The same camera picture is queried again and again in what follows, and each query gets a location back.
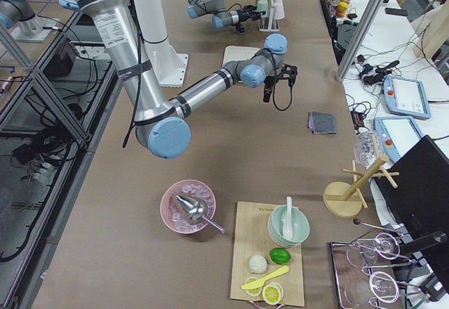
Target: white table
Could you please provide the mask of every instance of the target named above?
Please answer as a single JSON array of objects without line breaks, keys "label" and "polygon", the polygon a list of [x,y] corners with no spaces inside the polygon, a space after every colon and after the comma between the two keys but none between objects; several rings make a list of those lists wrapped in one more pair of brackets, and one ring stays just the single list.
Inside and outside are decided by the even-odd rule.
[{"label": "white table", "polygon": [[[361,19],[368,1],[369,0],[351,0],[348,13],[357,14],[358,17],[355,21],[358,22]],[[357,55],[364,55],[367,62],[372,66],[386,65],[394,60],[399,60],[400,64],[397,68],[400,69],[400,72],[398,72],[397,75],[407,79],[418,79],[422,81],[428,100],[449,100],[449,88],[441,74],[431,67],[424,58],[419,59],[413,53],[414,44],[412,44],[411,41],[417,43],[418,38],[407,18],[403,16],[387,15],[384,12],[384,7],[400,8],[396,0],[390,0],[389,3],[383,4],[382,7],[379,8]],[[365,120],[367,127],[373,130],[372,120],[375,117],[387,117],[393,115],[388,112],[383,96],[379,96],[380,99],[378,100],[377,96],[367,92],[367,90],[372,91],[374,89],[375,94],[378,94],[382,90],[381,86],[377,86],[377,88],[365,86],[364,88],[363,82],[358,78],[360,69],[360,67],[356,68],[356,66],[350,67],[344,78],[343,85],[346,93],[354,98],[356,103],[368,101],[373,107],[377,106],[377,108],[372,109],[368,113]],[[354,103],[352,98],[347,96],[349,105]],[[416,119],[421,131],[432,138],[448,135],[449,104],[431,104],[430,110],[431,119]],[[436,144],[442,149],[444,154],[449,157],[449,138],[438,140],[436,141]],[[371,190],[381,223],[394,223],[394,220],[387,211],[385,200],[374,182],[371,182]],[[424,278],[425,277],[417,278],[416,280],[413,280],[413,282],[419,284],[424,281]],[[420,299],[421,296],[410,297],[413,304],[416,304]],[[449,308],[449,295],[446,294],[437,303],[424,303],[420,308]]]}]

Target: wooden cutting board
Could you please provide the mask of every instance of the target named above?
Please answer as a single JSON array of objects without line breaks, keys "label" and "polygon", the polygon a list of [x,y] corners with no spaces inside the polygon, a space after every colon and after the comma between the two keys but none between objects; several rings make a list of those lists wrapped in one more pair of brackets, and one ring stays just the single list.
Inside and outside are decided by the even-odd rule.
[{"label": "wooden cutting board", "polygon": [[[269,251],[278,247],[268,234],[268,217],[278,205],[238,202],[236,215],[236,233],[234,239],[234,257],[232,259],[231,298],[245,301],[263,301],[262,294],[251,297],[240,287],[250,276],[262,277],[279,268],[269,257]],[[289,248],[292,256],[290,272],[272,279],[284,289],[281,303],[304,306],[304,282],[302,279],[301,246]],[[262,254],[268,261],[268,269],[263,274],[250,272],[249,259],[253,254]]]}]

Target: yellow knife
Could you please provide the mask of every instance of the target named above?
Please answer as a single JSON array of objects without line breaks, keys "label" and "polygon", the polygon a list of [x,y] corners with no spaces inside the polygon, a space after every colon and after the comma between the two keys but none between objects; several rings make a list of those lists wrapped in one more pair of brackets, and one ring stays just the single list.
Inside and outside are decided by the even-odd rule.
[{"label": "yellow knife", "polygon": [[241,288],[243,290],[251,290],[251,289],[259,288],[259,287],[264,285],[265,281],[270,280],[270,279],[272,279],[274,277],[286,274],[289,271],[290,271],[290,267],[288,267],[287,265],[283,265],[282,267],[276,269],[274,272],[271,272],[271,273],[265,275],[264,277],[261,277],[258,280],[255,280],[255,281],[252,281],[250,283],[244,284],[243,286],[241,286]]}]

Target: blue joint cap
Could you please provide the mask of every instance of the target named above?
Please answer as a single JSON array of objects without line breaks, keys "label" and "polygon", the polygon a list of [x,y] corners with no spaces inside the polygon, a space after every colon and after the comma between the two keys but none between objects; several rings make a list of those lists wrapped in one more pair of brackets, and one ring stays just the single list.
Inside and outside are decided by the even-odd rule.
[{"label": "blue joint cap", "polygon": [[195,8],[192,5],[187,7],[187,12],[188,12],[189,17],[191,19],[194,19],[194,18],[198,17],[198,14],[196,14]]},{"label": "blue joint cap", "polygon": [[79,12],[78,3],[75,0],[58,0],[59,6],[74,12]]},{"label": "blue joint cap", "polygon": [[11,20],[10,17],[3,15],[0,13],[0,23],[6,28],[10,29],[12,26],[14,26],[14,21]]},{"label": "blue joint cap", "polygon": [[167,117],[157,123],[148,136],[148,149],[153,155],[172,159],[180,156],[189,147],[189,125],[179,117]]},{"label": "blue joint cap", "polygon": [[266,78],[267,74],[258,65],[247,65],[240,73],[240,79],[251,88],[258,87]]},{"label": "blue joint cap", "polygon": [[212,17],[212,23],[213,23],[213,26],[214,26],[215,28],[218,28],[218,29],[223,28],[223,27],[225,26],[225,25],[223,25],[222,19],[220,19],[220,18],[217,17],[216,15],[214,15],[214,16]]},{"label": "blue joint cap", "polygon": [[265,39],[265,48],[275,54],[287,53],[287,39],[282,34],[271,34]]}]

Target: lemon slice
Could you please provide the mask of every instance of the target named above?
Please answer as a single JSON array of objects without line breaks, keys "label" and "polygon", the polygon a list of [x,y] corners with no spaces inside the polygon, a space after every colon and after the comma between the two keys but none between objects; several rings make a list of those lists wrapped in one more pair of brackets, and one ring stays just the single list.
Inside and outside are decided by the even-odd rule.
[{"label": "lemon slice", "polygon": [[[246,279],[245,284],[250,283],[252,281],[258,280],[259,277],[256,276],[250,276],[248,279]],[[249,289],[249,290],[245,290],[246,293],[251,296],[251,297],[257,297],[260,295],[260,293],[262,292],[262,287],[256,288],[256,289]]]},{"label": "lemon slice", "polygon": [[262,297],[269,305],[276,305],[283,298],[283,288],[280,284],[271,282],[263,288]]}]

